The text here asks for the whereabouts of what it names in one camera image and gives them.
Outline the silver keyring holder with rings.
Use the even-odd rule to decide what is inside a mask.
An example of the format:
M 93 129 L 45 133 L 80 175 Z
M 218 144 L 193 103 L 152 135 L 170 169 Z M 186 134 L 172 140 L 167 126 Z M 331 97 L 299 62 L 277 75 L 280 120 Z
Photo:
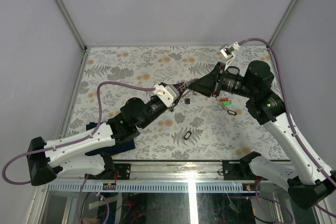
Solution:
M 190 84 L 192 81 L 187 81 L 187 82 L 180 82 L 174 85 L 174 87 L 177 89 L 180 97 L 183 96 L 183 94 L 188 90 Z

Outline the black oval key tag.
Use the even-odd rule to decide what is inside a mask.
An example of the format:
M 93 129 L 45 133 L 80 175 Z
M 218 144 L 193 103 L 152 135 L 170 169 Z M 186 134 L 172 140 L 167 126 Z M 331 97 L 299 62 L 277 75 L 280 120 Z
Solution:
M 191 131 L 187 131 L 187 132 L 185 133 L 185 135 L 183 136 L 183 139 L 184 139 L 184 140 L 188 140 L 188 139 L 191 137 L 191 135 L 192 135 L 192 132 L 191 132 Z

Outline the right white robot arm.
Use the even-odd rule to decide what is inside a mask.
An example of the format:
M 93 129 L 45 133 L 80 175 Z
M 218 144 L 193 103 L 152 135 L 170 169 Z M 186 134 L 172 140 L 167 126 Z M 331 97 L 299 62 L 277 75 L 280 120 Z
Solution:
M 335 171 L 300 135 L 285 103 L 271 89 L 273 80 L 270 66 L 263 61 L 250 62 L 244 76 L 230 73 L 218 62 L 209 74 L 193 81 L 188 88 L 206 97 L 218 97 L 224 91 L 248 98 L 249 114 L 279 143 L 294 169 L 252 152 L 240 159 L 240 175 L 273 182 L 286 190 L 298 207 L 308 210 L 335 191 Z

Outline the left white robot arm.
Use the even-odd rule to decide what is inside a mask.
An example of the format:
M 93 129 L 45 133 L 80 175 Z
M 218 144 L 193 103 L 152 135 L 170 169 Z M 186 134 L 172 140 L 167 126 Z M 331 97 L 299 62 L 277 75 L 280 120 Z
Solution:
M 45 141 L 31 140 L 27 163 L 32 186 L 52 182 L 58 177 L 89 175 L 110 179 L 116 174 L 112 156 L 134 149 L 134 139 L 167 110 L 173 110 L 184 90 L 178 85 L 156 85 L 148 102 L 130 98 L 120 113 L 71 137 Z

